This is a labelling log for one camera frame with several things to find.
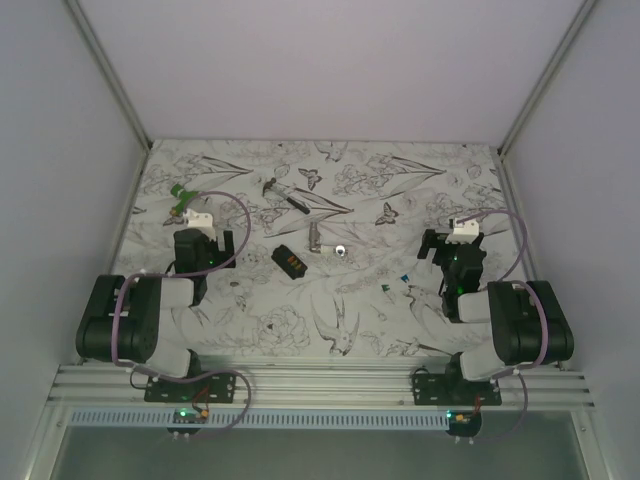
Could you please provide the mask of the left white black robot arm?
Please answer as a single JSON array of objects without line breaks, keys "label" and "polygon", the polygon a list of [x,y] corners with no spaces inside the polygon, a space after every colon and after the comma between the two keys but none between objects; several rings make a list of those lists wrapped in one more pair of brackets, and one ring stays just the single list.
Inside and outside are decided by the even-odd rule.
[{"label": "left white black robot arm", "polygon": [[168,272],[131,282],[122,275],[98,276],[76,331],[77,354],[169,377],[168,389],[179,400],[197,399],[205,380],[197,354],[161,337],[169,327],[162,315],[199,306],[208,290],[203,272],[235,267],[234,254],[230,230],[218,241],[189,228],[174,233],[175,260]]}]

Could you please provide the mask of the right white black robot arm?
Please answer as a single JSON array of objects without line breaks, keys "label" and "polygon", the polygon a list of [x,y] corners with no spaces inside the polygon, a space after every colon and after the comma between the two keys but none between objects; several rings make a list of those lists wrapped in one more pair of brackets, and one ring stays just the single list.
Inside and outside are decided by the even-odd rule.
[{"label": "right white black robot arm", "polygon": [[489,339],[456,353],[447,365],[443,391],[458,405],[477,395],[479,382],[564,362],[575,350],[573,332],[549,282],[492,281],[480,287],[487,256],[483,238],[481,233],[427,229],[417,254],[442,271],[438,295],[444,317],[490,328]]}]

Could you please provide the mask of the grey metal clip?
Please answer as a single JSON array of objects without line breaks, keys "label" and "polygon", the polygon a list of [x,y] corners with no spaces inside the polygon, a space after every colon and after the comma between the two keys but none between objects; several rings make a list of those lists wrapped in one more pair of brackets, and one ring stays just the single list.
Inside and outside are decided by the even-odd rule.
[{"label": "grey metal clip", "polygon": [[311,222],[309,224],[308,242],[309,250],[311,252],[320,253],[322,251],[321,235],[316,222]]}]

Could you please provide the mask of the black fuse box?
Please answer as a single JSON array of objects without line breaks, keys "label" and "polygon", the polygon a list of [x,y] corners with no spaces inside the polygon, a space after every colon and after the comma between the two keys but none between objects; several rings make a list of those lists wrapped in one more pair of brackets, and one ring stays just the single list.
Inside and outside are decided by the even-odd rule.
[{"label": "black fuse box", "polygon": [[271,259],[292,280],[303,278],[308,269],[307,265],[285,245],[276,247]]}]

